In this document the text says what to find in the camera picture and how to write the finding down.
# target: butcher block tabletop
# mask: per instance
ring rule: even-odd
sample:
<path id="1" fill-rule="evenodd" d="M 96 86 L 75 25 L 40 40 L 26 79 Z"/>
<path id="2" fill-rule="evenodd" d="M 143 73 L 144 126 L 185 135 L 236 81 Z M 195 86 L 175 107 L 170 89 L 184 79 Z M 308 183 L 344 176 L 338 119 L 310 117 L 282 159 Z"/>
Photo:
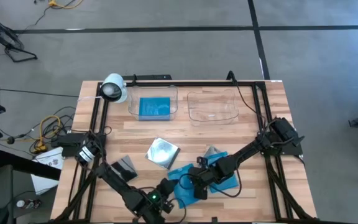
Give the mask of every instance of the butcher block tabletop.
<path id="1" fill-rule="evenodd" d="M 291 111 L 288 107 L 283 82 L 265 81 L 265 83 L 272 116 L 284 117 L 292 124 Z M 94 96 L 97 84 L 98 81 L 84 81 L 80 98 Z M 245 101 L 254 108 L 251 87 L 241 86 L 240 89 Z M 192 126 L 188 113 L 187 94 L 191 91 L 201 93 L 224 90 L 232 90 L 236 95 L 239 116 L 231 124 Z M 259 92 L 259 100 L 261 110 L 265 111 L 261 92 Z M 78 102 L 73 129 L 82 131 L 89 129 L 93 104 L 94 99 L 92 98 L 84 98 Z M 96 129 L 99 127 L 98 122 L 100 122 L 102 106 L 103 100 L 101 99 Z M 178 87 L 178 110 L 175 119 L 172 121 L 137 121 L 128 112 L 128 102 L 110 103 L 106 126 L 112 129 L 106 140 L 107 160 L 109 163 L 113 163 L 128 155 L 138 173 L 138 177 L 128 182 L 129 185 L 134 187 L 155 187 L 162 178 L 167 177 L 167 170 L 145 158 L 146 152 L 156 137 L 163 138 L 181 149 L 171 167 L 171 170 L 174 170 L 189 163 L 196 165 L 196 158 L 203 156 L 210 145 L 214 145 L 220 151 L 227 151 L 229 154 L 235 153 L 253 141 L 259 130 L 257 116 L 245 106 L 238 89 L 234 86 Z M 316 212 L 304 165 L 293 156 L 282 156 L 282 161 L 289 191 L 305 212 L 315 217 Z M 65 160 L 51 218 L 57 217 L 67 206 L 75 167 L 74 158 Z M 79 173 L 80 170 L 77 173 L 73 195 L 78 188 Z M 221 193 L 211 194 L 208 191 L 207 200 L 200 200 L 187 206 L 184 222 L 210 222 L 211 217 L 217 217 L 219 222 L 275 221 L 263 156 L 256 154 L 243 162 L 239 167 L 239 173 L 242 192 L 238 197 L 229 198 Z M 234 195 L 238 190 L 238 187 L 236 187 L 225 192 Z M 282 194 L 278 188 L 277 192 L 282 217 L 286 217 Z M 80 218 L 85 216 L 87 199 L 88 191 L 84 194 L 81 203 Z M 184 210 L 179 209 L 177 203 L 174 203 L 175 208 L 170 214 L 163 213 L 166 222 L 178 222 L 183 217 Z M 102 179 L 98 179 L 91 222 L 132 223 L 133 217 L 133 214 L 125 207 L 121 196 Z"/>

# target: blue towel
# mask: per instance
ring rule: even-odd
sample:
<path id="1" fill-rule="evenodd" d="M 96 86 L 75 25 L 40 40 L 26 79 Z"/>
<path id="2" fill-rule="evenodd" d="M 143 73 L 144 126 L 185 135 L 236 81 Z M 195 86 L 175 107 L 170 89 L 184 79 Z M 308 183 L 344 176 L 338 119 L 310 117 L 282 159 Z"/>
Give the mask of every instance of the blue towel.
<path id="1" fill-rule="evenodd" d="M 170 98 L 151 97 L 140 98 L 139 121 L 169 121 Z"/>
<path id="2" fill-rule="evenodd" d="M 206 158 L 208 159 L 208 165 L 212 164 L 213 162 L 217 161 L 217 159 L 219 159 L 220 157 L 223 157 L 223 156 L 227 156 L 227 152 L 221 152 L 221 153 L 207 156 Z M 234 175 L 234 176 L 228 178 L 227 180 L 225 180 L 221 184 L 211 184 L 211 185 L 214 186 L 216 189 L 226 190 L 226 189 L 230 189 L 233 187 L 237 187 L 239 184 L 236 179 L 236 176 Z M 211 193 L 218 192 L 217 190 L 213 189 L 212 187 L 209 187 L 209 190 L 211 191 Z"/>
<path id="3" fill-rule="evenodd" d="M 180 176 L 183 174 L 187 174 L 190 167 L 193 167 L 193 164 L 188 164 L 182 168 L 173 170 L 168 173 L 168 179 L 169 180 L 178 180 Z M 183 203 L 187 205 L 191 205 L 192 203 L 197 202 L 199 199 L 194 198 L 194 187 L 193 184 L 191 184 L 189 177 L 186 175 L 181 178 L 180 183 L 184 188 L 182 188 L 179 184 L 177 184 L 173 190 L 175 193 L 175 197 L 182 199 Z M 179 203 L 179 208 L 183 208 L 182 203 Z"/>

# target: plastic bin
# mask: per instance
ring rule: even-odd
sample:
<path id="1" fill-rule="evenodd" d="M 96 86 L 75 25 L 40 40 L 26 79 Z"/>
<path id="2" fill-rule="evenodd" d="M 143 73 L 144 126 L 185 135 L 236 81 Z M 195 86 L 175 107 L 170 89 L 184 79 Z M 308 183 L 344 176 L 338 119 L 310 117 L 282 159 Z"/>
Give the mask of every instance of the plastic bin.
<path id="1" fill-rule="evenodd" d="M 232 90 L 220 93 L 187 94 L 189 117 L 193 126 L 230 124 L 239 116 Z"/>
<path id="2" fill-rule="evenodd" d="M 139 121 L 170 121 L 178 110 L 178 89 L 168 87 L 128 88 L 128 112 Z"/>

